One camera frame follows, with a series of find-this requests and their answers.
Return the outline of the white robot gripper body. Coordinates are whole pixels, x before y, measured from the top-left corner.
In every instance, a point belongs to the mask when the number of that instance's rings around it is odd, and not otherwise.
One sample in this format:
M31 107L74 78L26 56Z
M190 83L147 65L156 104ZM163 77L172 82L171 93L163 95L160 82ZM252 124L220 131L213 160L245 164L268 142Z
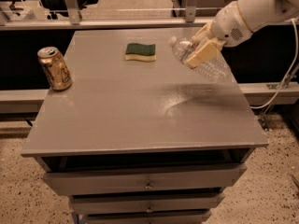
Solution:
M232 2L215 16L211 30L215 37L225 42L225 47L236 47L252 37L252 31L244 22L237 2Z

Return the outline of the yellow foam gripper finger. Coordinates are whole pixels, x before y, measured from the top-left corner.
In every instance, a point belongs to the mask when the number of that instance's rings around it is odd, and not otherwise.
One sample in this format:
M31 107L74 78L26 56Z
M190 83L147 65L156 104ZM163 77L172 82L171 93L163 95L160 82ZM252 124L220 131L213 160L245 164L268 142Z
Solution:
M213 42L215 36L212 31L212 23L208 22L191 38L191 41L195 45L205 44L207 42Z
M224 46L224 42L214 38L213 42L200 44L192 51L183 62L187 67L194 69L199 65L216 58Z

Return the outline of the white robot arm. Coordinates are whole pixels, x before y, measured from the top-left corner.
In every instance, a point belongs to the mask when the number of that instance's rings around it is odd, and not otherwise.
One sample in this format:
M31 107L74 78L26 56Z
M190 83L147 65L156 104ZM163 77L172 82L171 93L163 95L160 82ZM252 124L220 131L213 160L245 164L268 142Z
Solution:
M236 47L268 24L299 13L299 0L237 0L221 9L192 38L195 45L182 59L193 69L217 57L223 47Z

